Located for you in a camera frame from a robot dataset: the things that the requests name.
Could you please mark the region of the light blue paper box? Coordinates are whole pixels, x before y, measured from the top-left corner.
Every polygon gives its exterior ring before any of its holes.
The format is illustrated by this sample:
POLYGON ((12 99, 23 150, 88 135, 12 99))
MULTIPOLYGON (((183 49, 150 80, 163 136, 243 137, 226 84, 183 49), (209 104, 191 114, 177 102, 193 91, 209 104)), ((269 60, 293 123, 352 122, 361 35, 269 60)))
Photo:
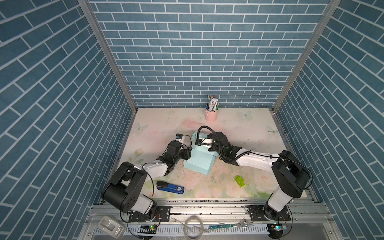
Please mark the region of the light blue paper box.
POLYGON ((196 146, 197 132, 192 134, 192 151, 191 157, 184 160, 183 165, 186 169, 194 172, 208 175, 214 164, 215 158, 218 156, 216 152, 210 152, 209 146, 196 146))

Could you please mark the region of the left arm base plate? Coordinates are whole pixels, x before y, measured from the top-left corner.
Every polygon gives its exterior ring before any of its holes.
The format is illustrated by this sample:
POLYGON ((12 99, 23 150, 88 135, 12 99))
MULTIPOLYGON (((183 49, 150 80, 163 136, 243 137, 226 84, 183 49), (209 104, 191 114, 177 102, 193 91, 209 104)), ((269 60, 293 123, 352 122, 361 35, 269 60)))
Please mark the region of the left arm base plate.
POLYGON ((131 211, 129 213, 129 223, 143 223, 145 221, 153 222, 155 219, 160 223, 169 222, 170 215, 170 206, 156 206, 152 207, 147 214, 131 211))

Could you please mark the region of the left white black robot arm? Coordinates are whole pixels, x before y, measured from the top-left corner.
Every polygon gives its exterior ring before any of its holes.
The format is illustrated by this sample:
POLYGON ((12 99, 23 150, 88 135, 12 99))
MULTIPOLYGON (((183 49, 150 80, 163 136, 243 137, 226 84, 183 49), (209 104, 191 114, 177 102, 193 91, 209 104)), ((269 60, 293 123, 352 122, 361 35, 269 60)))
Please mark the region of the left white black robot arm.
POLYGON ((122 163, 104 186, 101 198, 121 213, 134 211, 151 220, 157 214, 157 203, 152 197, 141 194, 145 182, 170 174, 180 160, 191 157, 191 152, 192 147, 174 140, 152 163, 140 167, 129 162, 122 163))

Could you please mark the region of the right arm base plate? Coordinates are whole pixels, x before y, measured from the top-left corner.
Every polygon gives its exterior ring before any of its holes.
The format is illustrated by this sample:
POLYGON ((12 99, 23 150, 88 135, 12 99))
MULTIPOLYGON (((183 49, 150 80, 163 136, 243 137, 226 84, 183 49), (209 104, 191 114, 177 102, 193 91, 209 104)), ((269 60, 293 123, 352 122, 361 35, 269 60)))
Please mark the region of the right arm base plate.
POLYGON ((245 207, 246 211, 250 215, 250 218, 254 222, 262 221, 290 221, 292 219, 291 214, 287 206, 278 212, 272 209, 268 204, 262 205, 251 205, 245 207))

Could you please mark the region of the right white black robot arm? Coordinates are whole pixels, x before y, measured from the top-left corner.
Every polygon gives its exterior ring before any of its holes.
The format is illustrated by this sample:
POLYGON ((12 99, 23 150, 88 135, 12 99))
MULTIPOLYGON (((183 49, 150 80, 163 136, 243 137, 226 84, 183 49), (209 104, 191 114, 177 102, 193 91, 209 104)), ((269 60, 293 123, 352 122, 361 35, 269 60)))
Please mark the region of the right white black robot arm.
POLYGON ((311 171, 289 151, 279 154, 254 152, 231 145, 222 132, 209 134, 200 144, 207 146, 210 152, 216 152, 227 164, 251 167, 274 175, 278 187, 263 207, 264 215, 270 221, 277 220, 287 204, 300 198, 311 183, 311 171))

